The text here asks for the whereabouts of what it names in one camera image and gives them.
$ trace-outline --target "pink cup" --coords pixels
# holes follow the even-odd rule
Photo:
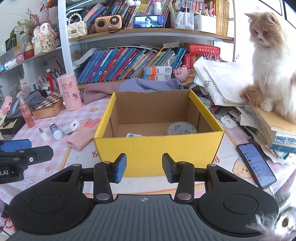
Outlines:
[[[66,110],[77,110],[82,106],[75,74],[64,74],[57,79]]]

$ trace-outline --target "desk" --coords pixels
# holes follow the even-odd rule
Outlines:
[[[25,179],[21,182],[2,184],[0,185],[0,199],[9,204],[11,199],[19,192],[26,188],[40,182],[41,180],[58,172],[65,164],[65,157],[68,155],[68,146],[66,145],[66,137],[56,141],[52,138],[49,130],[49,121],[56,122],[57,125],[64,125],[65,123],[72,121],[73,119],[83,119],[87,117],[101,118],[105,108],[109,102],[109,98],[103,98],[101,100],[94,101],[88,105],[83,105],[76,111],[68,112],[66,110],[61,111],[57,116],[40,119],[36,121],[36,125],[32,129],[28,129],[27,125],[15,135],[14,139],[26,139],[28,138],[34,147],[49,145],[54,150],[54,156],[51,161],[40,163],[34,166],[30,166],[24,172]],[[245,165],[238,160],[237,144],[247,143],[247,135],[239,128],[234,127],[228,129],[224,124],[220,124],[225,128],[226,133],[231,136],[231,139],[224,135],[218,150],[217,156],[214,159],[214,163],[217,163],[226,170],[243,177],[248,182],[255,184],[253,179],[248,176],[242,169],[246,169]],[[39,128],[45,129],[50,136],[48,142],[42,141],[39,137]],[[287,166],[268,163],[273,170],[277,183],[275,184],[274,191],[276,192],[286,182],[286,180],[295,171],[296,165]],[[111,184],[113,194],[117,193],[130,193],[130,194],[172,194],[176,191],[177,183],[170,184],[167,182],[165,176],[157,177],[124,177],[119,184]],[[86,196],[92,197],[93,183],[86,182],[83,192]],[[204,184],[201,182],[195,183],[195,197],[200,197],[205,192]]]

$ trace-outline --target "spray bottle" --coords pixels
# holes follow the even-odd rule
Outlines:
[[[25,119],[25,122],[28,125],[28,128],[32,128],[35,126],[35,119],[32,115],[31,110],[28,107],[28,104],[25,102],[25,96],[23,95],[22,91],[20,91],[17,94],[17,98],[19,99],[20,102],[20,111],[22,113],[22,116]]]

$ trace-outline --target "yellow cardboard box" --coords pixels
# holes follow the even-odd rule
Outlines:
[[[197,127],[198,134],[168,135],[178,121]],[[126,137],[128,133],[146,137]],[[113,93],[94,136],[102,161],[127,155],[125,177],[164,175],[161,158],[188,161],[205,168],[212,163],[224,130],[192,90]]]

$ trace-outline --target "orange and white cat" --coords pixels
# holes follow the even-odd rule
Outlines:
[[[243,94],[252,106],[266,112],[275,111],[296,123],[295,44],[289,43],[279,18],[270,12],[246,13],[250,18],[250,41],[254,44],[254,83]]]

